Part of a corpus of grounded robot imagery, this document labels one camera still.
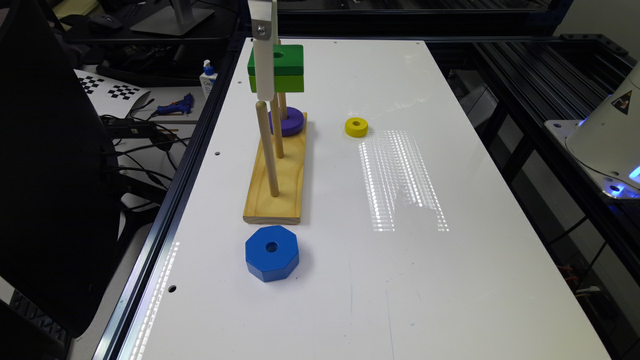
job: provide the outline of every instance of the small bottle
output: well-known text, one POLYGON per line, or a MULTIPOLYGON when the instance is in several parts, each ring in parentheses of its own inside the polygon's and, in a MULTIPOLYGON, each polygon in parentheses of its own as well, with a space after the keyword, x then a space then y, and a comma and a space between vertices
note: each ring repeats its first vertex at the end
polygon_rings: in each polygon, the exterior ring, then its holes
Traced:
POLYGON ((213 66, 209 60, 204 61, 204 72, 200 75, 200 84, 202 85, 202 91, 204 92, 204 98, 209 97, 213 84, 216 82, 218 74, 213 72, 213 66))

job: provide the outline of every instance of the white table surface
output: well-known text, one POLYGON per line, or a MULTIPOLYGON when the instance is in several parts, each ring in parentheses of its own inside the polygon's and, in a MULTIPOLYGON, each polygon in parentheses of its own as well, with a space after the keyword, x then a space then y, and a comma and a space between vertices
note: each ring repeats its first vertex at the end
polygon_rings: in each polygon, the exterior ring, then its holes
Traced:
POLYGON ((609 359, 424 43, 285 43, 305 49, 300 264, 262 283, 244 260, 247 42, 122 359, 609 359))

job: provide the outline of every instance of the green cube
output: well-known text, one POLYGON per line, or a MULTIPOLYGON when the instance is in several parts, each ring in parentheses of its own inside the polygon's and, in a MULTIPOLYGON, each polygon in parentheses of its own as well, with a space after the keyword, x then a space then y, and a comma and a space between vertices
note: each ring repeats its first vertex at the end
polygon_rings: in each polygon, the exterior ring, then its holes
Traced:
MULTIPOLYGON (((277 93, 304 92, 304 76, 275 76, 275 91, 277 93)), ((251 92, 256 92, 256 77, 249 76, 251 92)))
MULTIPOLYGON (((253 50, 247 65, 251 91, 256 92, 256 65, 253 50)), ((273 45, 275 91, 304 92, 304 56, 302 45, 273 45)))
MULTIPOLYGON (((247 66, 250 76, 256 75, 253 50, 247 66)), ((273 73, 275 76, 304 75, 304 57, 302 45, 273 45, 273 73)))

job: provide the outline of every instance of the blue tool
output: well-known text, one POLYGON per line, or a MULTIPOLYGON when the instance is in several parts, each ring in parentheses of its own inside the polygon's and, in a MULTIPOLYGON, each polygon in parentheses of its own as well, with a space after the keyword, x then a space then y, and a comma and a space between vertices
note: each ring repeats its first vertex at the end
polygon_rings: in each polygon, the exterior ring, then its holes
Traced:
POLYGON ((190 114, 191 107, 193 106, 193 95, 188 93, 184 96, 184 99, 171 103, 171 105, 167 106, 158 106, 156 110, 158 115, 166 115, 174 112, 181 112, 183 114, 190 114))

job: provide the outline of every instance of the wooden dowel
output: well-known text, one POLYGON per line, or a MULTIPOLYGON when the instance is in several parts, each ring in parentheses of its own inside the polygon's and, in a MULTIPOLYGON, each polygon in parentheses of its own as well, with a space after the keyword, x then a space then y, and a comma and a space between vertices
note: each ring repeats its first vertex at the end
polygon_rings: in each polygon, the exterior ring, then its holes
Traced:
POLYGON ((282 124, 280 123, 280 109, 277 95, 274 95, 271 101, 271 123, 273 124, 273 141, 276 147, 276 157, 282 159, 284 157, 284 148, 282 145, 282 124))
POLYGON ((280 195, 280 190, 278 190, 276 159, 273 157, 273 145, 271 144, 267 104, 264 101, 258 101, 256 103, 256 112, 258 113, 258 124, 260 125, 260 137, 262 138, 262 151, 264 152, 264 163, 267 168, 269 189, 271 190, 271 196, 277 197, 280 195))
POLYGON ((287 94, 278 93, 278 102, 280 103, 280 119, 288 119, 289 114, 287 113, 287 94))

